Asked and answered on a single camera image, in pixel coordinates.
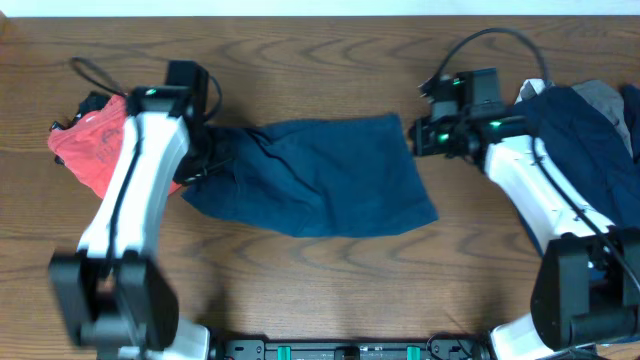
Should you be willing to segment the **black garment under red shirt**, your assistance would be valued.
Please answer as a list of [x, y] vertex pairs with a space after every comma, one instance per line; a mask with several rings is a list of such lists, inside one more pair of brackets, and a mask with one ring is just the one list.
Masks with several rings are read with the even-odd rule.
[[109, 95], [97, 91], [91, 91], [87, 97], [79, 103], [76, 114], [71, 120], [66, 123], [54, 121], [49, 127], [49, 132], [67, 131], [71, 132], [73, 135], [86, 133], [89, 128], [89, 119], [87, 119], [86, 116], [92, 112], [104, 109], [109, 100]]

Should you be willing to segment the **red folded t-shirt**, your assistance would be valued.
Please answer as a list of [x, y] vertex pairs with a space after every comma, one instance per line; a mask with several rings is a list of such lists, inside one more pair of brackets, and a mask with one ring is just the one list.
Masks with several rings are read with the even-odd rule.
[[86, 133], [54, 131], [48, 137], [55, 162], [70, 170], [100, 198], [106, 194], [120, 155], [126, 115], [125, 99], [113, 95], [104, 109], [86, 116], [89, 119]]

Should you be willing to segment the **navy blue shorts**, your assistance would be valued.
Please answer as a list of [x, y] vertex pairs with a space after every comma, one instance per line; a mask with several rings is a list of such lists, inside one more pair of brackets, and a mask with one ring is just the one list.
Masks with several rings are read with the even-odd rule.
[[294, 237], [399, 235], [438, 218], [396, 114], [218, 128], [232, 159], [189, 187], [204, 215]]

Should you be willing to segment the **grey garment in pile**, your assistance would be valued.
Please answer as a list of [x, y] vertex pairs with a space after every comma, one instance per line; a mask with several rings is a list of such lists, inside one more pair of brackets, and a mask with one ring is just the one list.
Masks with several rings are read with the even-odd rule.
[[[578, 83], [573, 85], [572, 89], [613, 125], [627, 151], [633, 155], [630, 131], [624, 121], [623, 97], [601, 80]], [[544, 90], [542, 79], [526, 79], [520, 87], [516, 103], [531, 99]]]

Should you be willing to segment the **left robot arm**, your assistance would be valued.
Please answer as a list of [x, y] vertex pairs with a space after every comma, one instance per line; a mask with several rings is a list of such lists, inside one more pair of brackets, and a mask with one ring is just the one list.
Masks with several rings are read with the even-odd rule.
[[212, 359], [211, 331], [181, 317], [156, 262], [170, 184], [192, 150], [208, 91], [138, 87], [115, 171], [75, 252], [53, 254], [48, 275], [71, 343], [99, 359]]

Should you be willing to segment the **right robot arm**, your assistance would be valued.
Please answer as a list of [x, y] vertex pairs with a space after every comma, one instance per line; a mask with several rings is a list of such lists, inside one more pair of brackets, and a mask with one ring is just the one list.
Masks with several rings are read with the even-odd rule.
[[524, 116], [423, 117], [418, 156], [461, 157], [516, 207], [542, 252], [526, 315], [494, 328], [495, 359], [587, 357], [587, 347], [639, 336], [639, 231], [592, 209]]

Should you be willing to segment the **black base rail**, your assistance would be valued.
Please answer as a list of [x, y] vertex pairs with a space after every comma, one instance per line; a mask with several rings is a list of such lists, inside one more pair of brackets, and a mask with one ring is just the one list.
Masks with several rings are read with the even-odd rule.
[[491, 360], [489, 344], [466, 336], [434, 335], [416, 341], [220, 341], [209, 360]]

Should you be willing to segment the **navy garment in pile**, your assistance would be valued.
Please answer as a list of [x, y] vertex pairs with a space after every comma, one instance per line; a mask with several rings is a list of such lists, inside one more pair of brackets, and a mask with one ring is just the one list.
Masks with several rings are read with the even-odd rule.
[[551, 86], [515, 103], [550, 158], [581, 196], [616, 226], [639, 226], [639, 88], [616, 90], [624, 101], [630, 155], [613, 125], [570, 87]]

